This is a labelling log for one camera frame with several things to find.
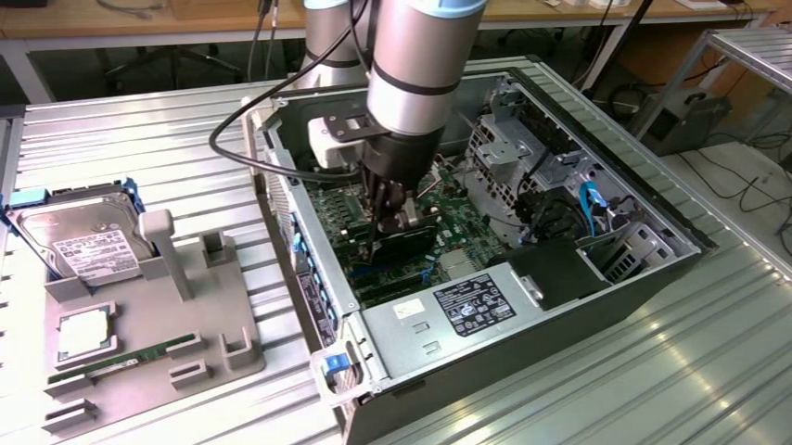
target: workbench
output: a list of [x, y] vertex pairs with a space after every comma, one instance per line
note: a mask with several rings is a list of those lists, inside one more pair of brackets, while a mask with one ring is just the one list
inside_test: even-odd
[[[522, 57], [515, 67], [718, 244], [627, 320], [402, 427], [378, 444], [782, 443], [792, 438], [792, 269], [685, 184], [570, 85]], [[80, 443], [338, 444], [295, 307], [247, 169], [205, 140], [245, 95], [272, 83], [30, 106], [0, 121], [0, 192], [93, 184], [128, 174], [148, 209], [176, 217], [175, 240], [221, 229], [236, 241], [267, 361], [257, 374], [95, 430]], [[224, 135], [241, 150], [240, 126]], [[0, 437], [45, 443], [42, 265], [0, 236]]]
[[[605, 25], [614, 30], [605, 43], [583, 87], [598, 77], [607, 57], [623, 36], [626, 24], [637, 9], [638, 0], [626, 7], [613, 8]], [[784, 0], [749, 0], [753, 15], [742, 14], [746, 26], [757, 27], [766, 14], [776, 10]], [[129, 46], [193, 45], [241, 42], [252, 39], [255, 17], [224, 19], [177, 20], [167, 8], [149, 11], [151, 20], [109, 11], [95, 0], [50, 0], [45, 8], [8, 9], [5, 18], [0, 12], [0, 55], [13, 77], [22, 87], [30, 103], [54, 100], [45, 81], [37, 73], [29, 53], [68, 49], [91, 49]], [[597, 26], [603, 10], [590, 6], [570, 6], [561, 3], [550, 7], [538, 0], [490, 0], [481, 29], [510, 30], [555, 27]], [[705, 22], [734, 20], [734, 12], [720, 10], [694, 11], [674, 0], [655, 0], [641, 23]], [[280, 3], [276, 39], [304, 37], [306, 17], [300, 0]]]

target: motherboard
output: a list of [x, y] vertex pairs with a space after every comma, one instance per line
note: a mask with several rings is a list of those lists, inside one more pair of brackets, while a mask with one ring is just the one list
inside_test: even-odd
[[312, 206], [344, 270], [352, 291], [364, 307], [372, 307], [422, 288], [436, 286], [483, 269], [507, 246], [475, 209], [463, 186], [444, 164], [420, 182], [415, 207], [435, 213], [432, 246], [423, 255], [386, 264], [368, 261], [364, 248], [371, 234], [371, 212], [363, 205], [363, 187], [346, 184], [308, 190]]

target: aluminum table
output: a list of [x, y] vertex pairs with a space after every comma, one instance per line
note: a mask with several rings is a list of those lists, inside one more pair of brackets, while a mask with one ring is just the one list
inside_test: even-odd
[[[792, 439], [792, 276], [663, 163], [541, 63], [517, 66], [680, 209], [718, 250], [631, 317], [378, 443], [782, 443]], [[263, 84], [40, 105], [0, 124], [2, 191], [128, 174], [175, 238], [223, 228], [236, 241], [264, 370], [107, 426], [73, 443], [336, 444], [247, 170], [205, 144]], [[225, 145], [241, 149], [239, 126]], [[9, 237], [0, 269], [0, 442], [42, 443], [42, 267]]]

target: silver cylinder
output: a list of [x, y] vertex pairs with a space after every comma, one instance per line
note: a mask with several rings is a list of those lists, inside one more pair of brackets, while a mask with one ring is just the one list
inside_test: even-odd
[[382, 0], [367, 106], [392, 132], [427, 134], [444, 125], [482, 13], [442, 19], [404, 0]]
[[[350, 0], [355, 12], [360, 7], [362, 0]], [[360, 45], [366, 45], [366, 34], [368, 28], [370, 6], [362, 13], [355, 30]], [[302, 66], [307, 66], [324, 51], [327, 51], [335, 39], [348, 26], [348, 2], [324, 9], [306, 8], [306, 58]], [[324, 62], [308, 72], [298, 82], [299, 88], [315, 86], [331, 86], [346, 83], [364, 82], [364, 70], [358, 60], [355, 41], [351, 34], [344, 38], [339, 47], [332, 51]]]

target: black cable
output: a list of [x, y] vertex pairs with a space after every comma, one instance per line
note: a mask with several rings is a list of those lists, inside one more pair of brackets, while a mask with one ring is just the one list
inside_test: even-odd
[[151, 19], [151, 14], [144, 13], [144, 11], [156, 11], [157, 9], [164, 8], [164, 5], [159, 3], [148, 6], [117, 6], [107, 0], [96, 0], [96, 4], [100, 5], [104, 9], [109, 9], [115, 12], [121, 12], [124, 14], [135, 16], [137, 19], [145, 20]]
[[750, 4], [748, 3], [748, 1], [742, 2], [742, 5], [745, 5], [745, 7], [748, 8], [748, 11], [750, 13], [750, 18], [749, 21], [753, 21], [753, 7], [750, 6]]
[[269, 12], [272, 0], [259, 1], [259, 19], [256, 20], [256, 30], [252, 33], [252, 41], [249, 42], [249, 51], [247, 52], [247, 81], [252, 82], [252, 55], [256, 50], [256, 44], [259, 43], [259, 35], [261, 34], [263, 18]]
[[740, 81], [745, 77], [745, 74], [748, 74], [748, 69], [744, 68], [742, 69], [742, 74], [740, 74], [740, 77], [737, 77], [737, 80], [733, 81], [732, 86], [729, 87], [729, 91], [726, 91], [726, 94], [724, 95], [724, 97], [726, 97], [732, 93], [733, 88], [737, 86], [737, 84], [740, 83]]
[[724, 3], [725, 6], [729, 7], [729, 9], [733, 11], [733, 22], [737, 23], [740, 21], [740, 16], [742, 15], [740, 13], [740, 10], [730, 4]]
[[360, 14], [355, 14], [355, 2], [348, 0], [348, 24], [351, 26], [351, 40], [354, 41], [354, 44], [355, 44], [355, 53], [358, 54], [358, 60], [360, 61], [362, 67], [364, 68], [366, 72], [368, 72], [371, 70], [371, 65], [368, 64], [368, 60], [364, 57], [364, 53], [362, 51], [362, 45], [360, 45], [360, 39], [358, 38], [356, 26], [352, 25], [352, 23], [355, 23], [355, 25], [356, 25], [356, 22], [354, 20], [355, 20], [355, 16], [358, 16], [358, 15], [360, 15]]
[[529, 179], [533, 176], [533, 174], [539, 170], [542, 164], [545, 164], [545, 162], [547, 161], [549, 154], [549, 150], [546, 149], [542, 152], [542, 156], [539, 156], [539, 159], [535, 161], [535, 164], [533, 164], [533, 167], [530, 167], [529, 172], [522, 175], [522, 180], [517, 184], [517, 193], [519, 193], [519, 190], [522, 189], [522, 184], [525, 184], [526, 191], [529, 190]]
[[[709, 187], [709, 189], [713, 191], [713, 193], [714, 193], [714, 194], [716, 194], [718, 197], [722, 197], [722, 198], [726, 198], [726, 199], [728, 199], [728, 198], [736, 197], [737, 195], [742, 195], [742, 196], [740, 197], [740, 202], [738, 202], [740, 211], [742, 211], [744, 213], [750, 213], [750, 212], [753, 212], [753, 211], [757, 211], [758, 209], [762, 209], [762, 208], [765, 208], [766, 206], [770, 206], [770, 205], [773, 205], [773, 204], [778, 204], [778, 203], [781, 203], [782, 201], [786, 201], [786, 207], [789, 208], [789, 213], [788, 213], [786, 219], [784, 220], [784, 223], [782, 223], [782, 224], [781, 224], [781, 226], [778, 227], [778, 231], [776, 232], [776, 235], [777, 235], [777, 236], [778, 236], [778, 238], [781, 239], [781, 246], [782, 246], [782, 248], [784, 248], [784, 250], [785, 250], [786, 254], [788, 254], [790, 257], [792, 257], [792, 249], [790, 249], [790, 248], [789, 248], [789, 246], [786, 245], [786, 243], [785, 243], [785, 239], [784, 239], [784, 233], [785, 233], [786, 229], [789, 228], [789, 221], [792, 221], [792, 196], [789, 196], [789, 197], [780, 197], [780, 198], [776, 198], [776, 197], [773, 197], [773, 196], [772, 196], [772, 195], [770, 195], [768, 192], [765, 192], [765, 191], [764, 191], [761, 188], [758, 188], [758, 187], [754, 185], [756, 181], [758, 180], [758, 177], [756, 177], [756, 178], [753, 178], [750, 181], [748, 181], [748, 180], [745, 179], [745, 177], [744, 177], [744, 176], [742, 176], [740, 173], [737, 173], [737, 172], [736, 172], [733, 169], [730, 169], [729, 167], [726, 167], [726, 166], [724, 166], [724, 165], [718, 164], [717, 162], [714, 162], [714, 161], [713, 161], [712, 159], [709, 159], [709, 158], [708, 158], [708, 157], [704, 155], [704, 153], [701, 153], [700, 151], [697, 151], [697, 153], [698, 153], [700, 155], [702, 155], [702, 156], [704, 156], [704, 158], [705, 158], [705, 159], [706, 159], [709, 162], [712, 162], [712, 163], [713, 163], [713, 164], [714, 164], [717, 167], [720, 167], [721, 169], [726, 170], [728, 172], [732, 172], [732, 173], [733, 173], [733, 174], [734, 174], [734, 175], [736, 175], [736, 176], [737, 176], [737, 177], [738, 177], [738, 178], [740, 178], [742, 181], [745, 181], [745, 182], [748, 183], [746, 187], [745, 187], [745, 188], [744, 188], [744, 189], [742, 189], [742, 190], [741, 190], [738, 193], [736, 193], [734, 195], [730, 195], [730, 196], [724, 196], [724, 195], [721, 195], [721, 194], [720, 194], [720, 193], [718, 193], [718, 192], [714, 190], [714, 188], [712, 187], [712, 185], [709, 184], [709, 182], [708, 182], [708, 181], [704, 179], [704, 177], [701, 176], [701, 174], [700, 174], [698, 170], [696, 169], [696, 167], [693, 167], [693, 164], [690, 164], [690, 162], [688, 161], [688, 159], [685, 159], [685, 157], [682, 156], [682, 154], [677, 154], [677, 156], [678, 156], [680, 158], [682, 158], [684, 162], [685, 162], [685, 163], [688, 164], [688, 166], [690, 167], [690, 170], [693, 171], [693, 173], [694, 173], [694, 174], [697, 175], [697, 177], [698, 177], [698, 178], [702, 180], [702, 182], [706, 184], [706, 186]], [[788, 173], [786, 171], [784, 171], [784, 174], [785, 174], [785, 176], [786, 176], [786, 179], [789, 180], [789, 183], [792, 184], [792, 177], [789, 177], [789, 173]], [[744, 202], [742, 202], [742, 201], [744, 201], [744, 199], [745, 199], [745, 195], [748, 194], [748, 192], [749, 192], [749, 190], [750, 190], [752, 188], [754, 188], [754, 189], [756, 189], [758, 192], [761, 192], [761, 193], [762, 193], [765, 196], [768, 196], [768, 197], [769, 197], [772, 200], [770, 200], [769, 202], [766, 202], [765, 204], [762, 204], [762, 205], [760, 205], [760, 206], [756, 206], [756, 207], [754, 207], [754, 208], [752, 208], [752, 209], [745, 209], [745, 206], [744, 206]]]
[[[598, 25], [597, 25], [598, 30], [601, 30], [602, 26], [605, 25], [605, 19], [607, 18], [607, 13], [610, 12], [610, 6], [613, 6], [613, 4], [614, 4], [614, 0], [609, 0], [607, 7], [605, 7], [605, 12], [602, 13], [602, 17], [598, 20]], [[594, 54], [594, 58], [591, 59], [589, 68], [582, 72], [582, 76], [577, 80], [571, 81], [573, 85], [575, 83], [578, 83], [579, 81], [583, 81], [586, 76], [591, 72], [591, 69], [594, 68], [594, 64], [597, 63], [598, 55], [602, 53], [602, 48], [605, 47], [606, 40], [607, 40], [607, 32], [605, 30], [602, 30], [602, 37], [599, 39], [597, 53]], [[577, 72], [578, 72], [578, 67], [575, 67], [575, 72], [573, 73], [573, 76], [571, 76], [573, 79], [574, 79], [574, 74], [577, 74]]]
[[758, 206], [758, 208], [754, 208], [752, 210], [745, 210], [742, 208], [742, 206], [740, 206], [740, 209], [746, 212], [750, 213], [752, 211], [756, 211], [758, 209], [762, 209], [764, 207], [766, 207], [769, 204], [776, 204], [781, 201], [785, 201], [788, 199], [792, 199], [792, 196], [789, 197], [774, 197], [772, 196], [765, 190], [762, 190], [761, 188], [758, 188], [753, 183], [758, 180], [758, 178], [753, 178], [752, 181], [749, 181], [745, 176], [742, 176], [734, 169], [726, 167], [725, 165], [722, 165], [721, 163], [716, 162], [714, 160], [712, 160], [704, 153], [701, 153], [697, 150], [693, 150], [694, 153], [698, 153], [701, 155], [701, 157], [713, 165], [716, 165], [720, 169], [725, 170], [726, 172], [729, 172], [730, 174], [733, 174], [744, 183], [748, 184], [746, 188], [744, 188], [738, 193], [736, 193], [734, 195], [729, 196], [729, 197], [724, 197], [718, 194], [718, 192], [712, 188], [712, 186], [709, 185], [709, 183], [706, 183], [706, 180], [702, 178], [700, 172], [696, 170], [696, 168], [693, 167], [693, 165], [686, 161], [686, 159], [684, 158], [684, 156], [681, 154], [678, 154], [678, 156], [685, 160], [688, 166], [690, 167], [690, 169], [693, 169], [693, 172], [696, 173], [696, 175], [698, 176], [698, 178], [701, 178], [701, 180], [706, 183], [706, 186], [710, 187], [710, 190], [713, 190], [713, 193], [716, 193], [716, 195], [718, 197], [722, 197], [725, 199], [729, 199], [732, 197], [736, 197], [737, 195], [740, 195], [741, 193], [745, 193], [748, 191], [748, 189], [753, 188], [757, 192], [760, 192], [762, 195], [765, 195], [765, 197], [768, 197], [770, 199], [770, 201], [766, 204], [762, 204], [761, 206]]
[[[359, 19], [360, 19], [360, 16], [355, 17], [355, 20], [354, 20], [355, 24]], [[338, 38], [335, 39], [335, 41], [332, 42], [332, 44], [330, 45], [330, 47], [327, 48], [324, 53], [322, 53], [322, 55], [319, 55], [319, 57], [308, 65], [306, 65], [295, 73], [295, 75], [292, 77], [284, 79], [279, 84], [276, 84], [272, 88], [269, 88], [259, 96], [256, 96], [249, 102], [247, 102], [244, 105], [241, 105], [236, 109], [236, 111], [233, 111], [225, 117], [225, 119], [220, 122], [220, 124], [216, 126], [216, 128], [211, 131], [211, 134], [209, 134], [209, 147], [211, 147], [211, 150], [217, 155], [220, 155], [221, 157], [224, 157], [227, 159], [231, 159], [235, 162], [239, 162], [240, 164], [245, 165], [247, 167], [252, 167], [255, 169], [264, 170], [265, 172], [271, 172], [273, 174], [280, 174], [283, 176], [290, 176], [292, 178], [302, 179], [303, 181], [314, 181], [318, 183], [324, 183], [324, 182], [335, 183], [335, 182], [351, 181], [358, 177], [358, 175], [359, 175], [358, 171], [330, 174], [330, 173], [316, 173], [316, 172], [302, 172], [299, 170], [287, 169], [284, 167], [269, 164], [267, 162], [260, 162], [257, 160], [248, 158], [247, 156], [243, 156], [243, 155], [239, 155], [231, 151], [227, 151], [224, 148], [221, 148], [217, 145], [217, 137], [220, 136], [220, 134], [223, 133], [225, 128], [229, 126], [229, 124], [233, 121], [236, 121], [236, 119], [239, 119], [239, 117], [249, 109], [252, 109], [261, 101], [264, 101], [267, 98], [272, 97], [272, 95], [275, 93], [277, 93], [280, 90], [283, 90], [283, 88], [286, 88], [288, 85], [291, 85], [294, 82], [296, 82], [296, 80], [302, 76], [304, 76], [306, 73], [308, 71], [311, 71], [324, 61], [324, 59], [328, 57], [328, 55], [332, 53], [332, 51], [335, 51], [335, 49], [338, 49], [338, 47], [340, 46], [342, 42], [344, 41], [344, 38], [348, 36], [348, 33], [350, 33], [350, 27], [346, 27], [344, 31], [340, 33], [340, 35], [338, 36]]]
[[696, 167], [693, 167], [693, 164], [692, 164], [692, 163], [690, 163], [690, 161], [686, 159], [686, 157], [685, 157], [685, 156], [682, 156], [682, 153], [677, 153], [677, 156], [678, 156], [678, 157], [680, 157], [680, 159], [684, 161], [684, 163], [685, 163], [685, 164], [688, 164], [688, 167], [690, 168], [690, 170], [693, 171], [693, 173], [697, 175], [697, 177], [701, 179], [701, 181], [704, 182], [704, 185], [706, 185], [706, 188], [709, 188], [709, 189], [712, 190], [712, 192], [716, 194], [716, 196], [717, 196], [717, 197], [721, 197], [722, 199], [732, 199], [733, 197], [738, 197], [740, 195], [745, 194], [745, 192], [746, 192], [746, 191], [748, 191], [748, 189], [749, 189], [749, 185], [748, 185], [745, 188], [740, 189], [740, 191], [738, 191], [738, 192], [736, 192], [736, 193], [734, 193], [734, 194], [732, 194], [732, 195], [724, 195], [724, 194], [721, 194], [721, 193], [720, 193], [720, 192], [716, 190], [716, 188], [713, 187], [713, 185], [712, 185], [712, 184], [709, 184], [709, 181], [706, 181], [706, 179], [704, 178], [704, 175], [700, 173], [700, 171], [696, 169]]
[[[730, 133], [712, 133], [706, 136], [706, 139], [704, 139], [704, 144], [706, 144], [709, 140], [716, 136], [726, 136], [732, 138], [734, 141], [740, 142], [741, 144], [752, 146], [753, 148], [758, 148], [760, 150], [772, 150], [774, 148], [778, 148], [778, 146], [782, 146], [786, 142], [789, 142], [789, 140], [792, 140], [792, 130], [790, 132], [777, 132], [758, 135], [753, 137], [749, 141]], [[778, 137], [781, 139], [778, 141], [766, 142], [765, 139], [770, 137]]]
[[545, 217], [545, 212], [547, 211], [547, 206], [549, 203], [553, 201], [551, 199], [547, 199], [549, 195], [545, 195], [542, 197], [542, 203], [539, 205], [538, 211], [535, 213], [533, 213], [533, 221], [530, 221], [530, 226], [529, 226], [529, 231], [525, 234], [525, 239], [530, 239], [530, 236], [535, 233], [535, 229], [539, 225], [539, 222], [542, 221], [542, 218]]
[[781, 239], [781, 247], [786, 251], [786, 255], [792, 257], [792, 250], [789, 250], [789, 246], [786, 245], [786, 241], [784, 239], [784, 233], [789, 228], [789, 220], [792, 220], [792, 206], [789, 206], [789, 216], [786, 216], [786, 219], [784, 220], [781, 227], [778, 227], [778, 238]]
[[[725, 58], [718, 61], [714, 66], [712, 67], [706, 67], [706, 64], [704, 63], [704, 57], [701, 57], [701, 65], [704, 65], [705, 70], [702, 72], [700, 72], [698, 74], [693, 74], [689, 77], [684, 78], [682, 82], [688, 82], [688, 81], [693, 81], [696, 80], [698, 77], [704, 77], [706, 74], [709, 74], [716, 68], [718, 68], [725, 62]], [[607, 113], [618, 120], [618, 121], [626, 121], [629, 119], [631, 119], [631, 116], [634, 116], [634, 114], [637, 113], [637, 111], [630, 112], [630, 113], [622, 113], [621, 111], [618, 111], [615, 109], [615, 102], [623, 101], [623, 99], [618, 100], [618, 95], [622, 95], [623, 93], [635, 93], [637, 94], [637, 107], [639, 108], [639, 106], [643, 104], [643, 101], [646, 100], [646, 97], [649, 96], [649, 93], [646, 91], [642, 90], [642, 88], [655, 88], [659, 86], [665, 86], [666, 83], [641, 83], [641, 82], [633, 82], [633, 83], [622, 83], [619, 84], [613, 91], [610, 92], [610, 94], [607, 95], [607, 100], [605, 102], [605, 105], [607, 107]]]
[[538, 172], [542, 165], [545, 165], [545, 162], [547, 162], [549, 155], [550, 155], [550, 151], [549, 151], [549, 148], [546, 148], [545, 151], [542, 152], [542, 156], [539, 156], [539, 159], [535, 161], [535, 164], [533, 164], [533, 167], [530, 167], [530, 170], [526, 174], [526, 176], [529, 178], [533, 176], [534, 173]]
[[587, 230], [587, 224], [585, 222], [585, 215], [582, 214], [581, 208], [559, 197], [555, 199], [567, 209], [571, 210], [571, 214], [574, 216], [574, 221], [581, 225], [581, 229]]

